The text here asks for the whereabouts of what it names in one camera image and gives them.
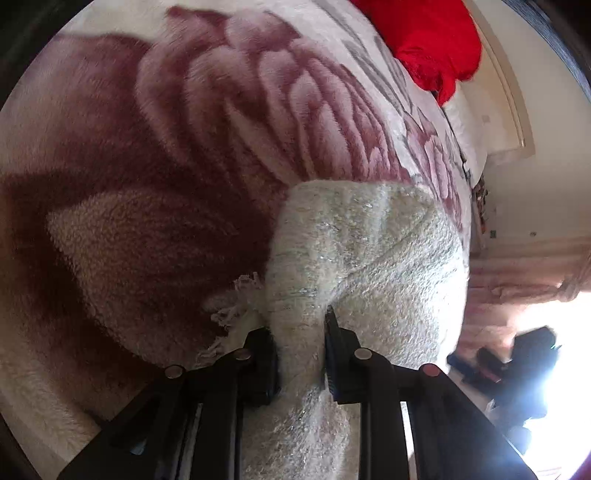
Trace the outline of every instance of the pink curtain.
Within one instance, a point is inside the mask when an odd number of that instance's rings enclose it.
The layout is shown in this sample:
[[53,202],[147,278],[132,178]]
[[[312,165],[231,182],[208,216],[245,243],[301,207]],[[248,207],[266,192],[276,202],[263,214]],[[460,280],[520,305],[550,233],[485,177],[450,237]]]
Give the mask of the pink curtain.
[[507,358],[519,316],[531,304],[570,301],[591,291],[591,238],[489,248],[470,258],[458,351],[482,346]]

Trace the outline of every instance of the beige wall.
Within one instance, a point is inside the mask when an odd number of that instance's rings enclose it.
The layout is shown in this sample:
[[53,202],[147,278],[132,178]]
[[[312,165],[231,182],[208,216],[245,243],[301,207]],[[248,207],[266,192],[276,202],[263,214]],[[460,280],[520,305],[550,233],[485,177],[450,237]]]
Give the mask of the beige wall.
[[475,0],[503,46],[536,154],[485,168],[487,244],[591,235],[591,104],[548,44],[501,0]]

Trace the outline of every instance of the floral blanket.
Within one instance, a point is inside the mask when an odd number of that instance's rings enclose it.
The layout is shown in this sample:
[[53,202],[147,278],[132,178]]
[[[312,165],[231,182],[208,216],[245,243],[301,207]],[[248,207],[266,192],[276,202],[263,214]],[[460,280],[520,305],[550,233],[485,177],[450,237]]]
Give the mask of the floral blanket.
[[345,0],[96,0],[45,47],[0,112],[0,405],[45,478],[79,446],[39,402],[91,436],[198,364],[317,179],[417,186],[467,254],[449,125]]

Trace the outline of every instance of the fuzzy blanket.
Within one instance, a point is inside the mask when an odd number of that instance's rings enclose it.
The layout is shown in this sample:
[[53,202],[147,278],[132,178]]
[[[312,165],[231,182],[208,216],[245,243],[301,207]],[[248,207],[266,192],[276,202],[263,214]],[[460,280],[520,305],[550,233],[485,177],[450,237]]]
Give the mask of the fuzzy blanket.
[[[447,353],[459,332],[459,152],[434,98],[345,1],[97,0],[0,112],[0,202],[0,407],[44,479],[159,367],[213,361],[245,318],[270,325],[286,378],[298,373],[278,326],[313,325],[298,355],[318,366],[327,302],[406,365]],[[379,268],[349,284],[356,265]],[[262,291],[257,315],[243,283]],[[298,292],[314,314],[281,313]],[[277,405],[323,395],[311,385]],[[301,436],[271,438],[263,455],[291,445],[298,460],[269,471],[246,452],[251,478],[311,465]],[[345,468],[339,452],[330,468]]]

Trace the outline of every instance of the red blanket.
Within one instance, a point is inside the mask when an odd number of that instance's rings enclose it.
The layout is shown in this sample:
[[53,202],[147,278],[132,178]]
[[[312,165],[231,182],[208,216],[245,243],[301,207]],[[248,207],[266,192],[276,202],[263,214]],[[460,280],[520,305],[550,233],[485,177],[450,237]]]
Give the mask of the red blanket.
[[482,45],[462,0],[352,0],[419,87],[437,92],[439,105],[469,80]]

